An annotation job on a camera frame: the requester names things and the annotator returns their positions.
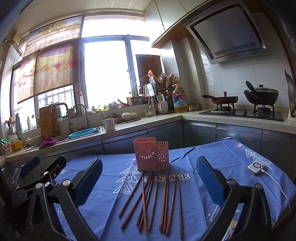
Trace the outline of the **yellow cup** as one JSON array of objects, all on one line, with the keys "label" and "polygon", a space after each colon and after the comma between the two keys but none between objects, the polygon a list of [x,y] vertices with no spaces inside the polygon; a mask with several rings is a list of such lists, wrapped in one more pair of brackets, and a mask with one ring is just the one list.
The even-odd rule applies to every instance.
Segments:
[{"label": "yellow cup", "polygon": [[23,142],[21,140],[15,141],[11,144],[13,151],[19,151],[23,148]]}]

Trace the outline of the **pink cloth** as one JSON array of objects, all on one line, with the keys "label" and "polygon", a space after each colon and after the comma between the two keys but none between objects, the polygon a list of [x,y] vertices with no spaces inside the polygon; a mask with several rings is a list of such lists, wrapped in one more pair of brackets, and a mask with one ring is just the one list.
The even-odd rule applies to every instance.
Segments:
[{"label": "pink cloth", "polygon": [[39,149],[44,149],[47,147],[51,147],[57,144],[57,141],[53,138],[45,138],[45,140],[40,144]]}]

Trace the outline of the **wooden cutting board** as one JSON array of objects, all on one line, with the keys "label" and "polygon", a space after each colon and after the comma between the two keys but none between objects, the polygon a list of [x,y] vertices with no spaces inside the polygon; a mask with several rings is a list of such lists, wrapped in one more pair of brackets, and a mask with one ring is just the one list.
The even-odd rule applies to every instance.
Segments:
[{"label": "wooden cutting board", "polygon": [[45,138],[57,137],[61,134],[57,122],[56,107],[51,105],[39,109],[41,136]]}]

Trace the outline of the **white small device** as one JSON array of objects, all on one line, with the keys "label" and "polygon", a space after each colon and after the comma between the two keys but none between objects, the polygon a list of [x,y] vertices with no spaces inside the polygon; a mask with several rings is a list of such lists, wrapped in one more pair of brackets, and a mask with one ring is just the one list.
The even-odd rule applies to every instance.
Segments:
[{"label": "white small device", "polygon": [[265,167],[265,163],[260,160],[257,160],[252,162],[250,165],[248,165],[247,171],[252,175],[257,176],[264,167]]}]

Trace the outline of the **chrome faucet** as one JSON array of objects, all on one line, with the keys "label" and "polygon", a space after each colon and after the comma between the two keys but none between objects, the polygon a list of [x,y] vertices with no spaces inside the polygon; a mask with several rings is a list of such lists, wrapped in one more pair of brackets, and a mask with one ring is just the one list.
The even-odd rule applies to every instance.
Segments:
[{"label": "chrome faucet", "polygon": [[76,118],[78,116],[78,113],[77,113],[78,107],[80,108],[81,116],[85,116],[86,125],[89,128],[90,127],[90,121],[89,121],[89,118],[88,118],[88,113],[87,113],[86,106],[84,104],[78,103],[78,104],[73,106],[72,112],[74,114],[74,118]]},{"label": "chrome faucet", "polygon": [[65,102],[57,102],[57,103],[53,103],[51,106],[50,106],[50,113],[52,113],[52,109],[53,107],[55,106],[60,106],[60,105],[64,105],[65,108],[66,108],[66,113],[67,113],[67,118],[68,118],[68,130],[70,131],[70,133],[74,133],[74,127],[73,127],[73,123],[71,122],[71,119],[70,119],[70,112],[69,112],[69,108],[67,106],[67,104]]}]

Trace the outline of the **blue patterned tablecloth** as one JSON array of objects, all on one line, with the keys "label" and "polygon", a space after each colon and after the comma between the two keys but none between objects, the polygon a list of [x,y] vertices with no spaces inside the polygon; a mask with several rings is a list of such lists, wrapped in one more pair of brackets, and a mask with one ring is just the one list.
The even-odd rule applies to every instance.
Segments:
[{"label": "blue patterned tablecloth", "polygon": [[241,186],[263,186],[273,225],[295,206],[295,185],[269,159],[226,138],[211,144],[171,150],[170,171],[154,173],[147,204],[147,235],[138,229],[142,182],[134,154],[101,155],[103,171],[79,211],[100,240],[199,240],[220,212],[198,172],[203,156],[227,179]]}]

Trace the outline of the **white mug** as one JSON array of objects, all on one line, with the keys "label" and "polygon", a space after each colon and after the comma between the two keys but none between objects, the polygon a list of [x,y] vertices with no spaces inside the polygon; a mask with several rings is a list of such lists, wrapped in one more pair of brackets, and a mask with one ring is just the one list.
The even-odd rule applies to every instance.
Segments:
[{"label": "white mug", "polygon": [[105,120],[103,120],[102,124],[103,124],[103,128],[105,129],[106,132],[111,132],[116,129],[114,118],[105,119]]}]

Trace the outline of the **black gas stove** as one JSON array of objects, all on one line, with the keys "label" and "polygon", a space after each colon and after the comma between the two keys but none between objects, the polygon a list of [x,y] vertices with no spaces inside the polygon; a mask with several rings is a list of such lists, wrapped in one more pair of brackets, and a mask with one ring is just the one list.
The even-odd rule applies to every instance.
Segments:
[{"label": "black gas stove", "polygon": [[281,121],[283,116],[280,111],[275,111],[274,106],[257,106],[253,109],[235,108],[234,104],[217,104],[215,109],[203,111],[202,115],[219,115],[238,118],[255,118],[261,120]]}]

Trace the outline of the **patterned window blind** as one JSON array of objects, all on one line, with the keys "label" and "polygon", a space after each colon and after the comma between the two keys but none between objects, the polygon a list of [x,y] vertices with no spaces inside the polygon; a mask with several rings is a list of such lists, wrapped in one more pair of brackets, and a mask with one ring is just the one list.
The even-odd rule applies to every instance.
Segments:
[{"label": "patterned window blind", "polygon": [[82,15],[72,16],[29,34],[23,59],[14,77],[17,82],[14,94],[17,103],[79,83],[82,20]]}]

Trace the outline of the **pink plastic utensil holder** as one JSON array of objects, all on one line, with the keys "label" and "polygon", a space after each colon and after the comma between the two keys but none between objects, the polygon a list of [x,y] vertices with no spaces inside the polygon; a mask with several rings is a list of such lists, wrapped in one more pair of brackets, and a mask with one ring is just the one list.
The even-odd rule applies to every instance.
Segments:
[{"label": "pink plastic utensil holder", "polygon": [[157,142],[155,137],[136,138],[133,141],[138,171],[168,171],[169,143]]}]

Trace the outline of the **red frying pan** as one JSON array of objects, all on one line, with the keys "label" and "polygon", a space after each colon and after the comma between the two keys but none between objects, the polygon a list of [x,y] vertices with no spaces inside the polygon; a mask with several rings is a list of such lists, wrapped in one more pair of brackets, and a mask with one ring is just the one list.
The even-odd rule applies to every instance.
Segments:
[{"label": "red frying pan", "polygon": [[237,96],[227,96],[227,92],[224,92],[222,97],[214,97],[212,95],[202,95],[203,98],[211,99],[213,104],[235,104],[238,102]]}]

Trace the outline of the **black wok with lid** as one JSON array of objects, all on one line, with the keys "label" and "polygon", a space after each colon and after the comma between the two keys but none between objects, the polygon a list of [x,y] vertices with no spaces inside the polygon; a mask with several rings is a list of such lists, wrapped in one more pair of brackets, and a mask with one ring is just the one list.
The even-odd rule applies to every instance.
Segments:
[{"label": "black wok with lid", "polygon": [[264,87],[254,87],[249,81],[245,82],[247,90],[244,90],[244,95],[247,100],[255,105],[274,105],[278,99],[278,90]]}]

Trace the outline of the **yellow cooking oil bottle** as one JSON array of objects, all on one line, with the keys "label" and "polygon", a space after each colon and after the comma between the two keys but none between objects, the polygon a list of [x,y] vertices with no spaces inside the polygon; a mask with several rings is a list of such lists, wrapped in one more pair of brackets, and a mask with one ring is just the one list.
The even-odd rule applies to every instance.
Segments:
[{"label": "yellow cooking oil bottle", "polygon": [[187,94],[179,84],[173,85],[174,90],[172,93],[174,110],[176,113],[185,113],[188,111]]}]

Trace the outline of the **snack bags on rack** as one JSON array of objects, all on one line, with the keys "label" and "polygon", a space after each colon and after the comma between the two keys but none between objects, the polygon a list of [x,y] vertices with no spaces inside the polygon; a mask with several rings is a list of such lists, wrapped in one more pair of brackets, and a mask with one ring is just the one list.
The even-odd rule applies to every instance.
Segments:
[{"label": "snack bags on rack", "polygon": [[154,73],[149,70],[147,76],[149,78],[149,82],[156,88],[181,87],[180,76],[175,73],[171,73],[169,75],[161,73],[158,77],[156,77]]}]

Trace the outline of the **range hood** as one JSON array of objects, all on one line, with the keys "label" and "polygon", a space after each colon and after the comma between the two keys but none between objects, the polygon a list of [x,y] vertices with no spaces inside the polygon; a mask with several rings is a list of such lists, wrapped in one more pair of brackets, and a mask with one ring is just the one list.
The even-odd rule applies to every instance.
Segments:
[{"label": "range hood", "polygon": [[266,53],[252,13],[243,1],[208,1],[181,20],[211,64]]}]

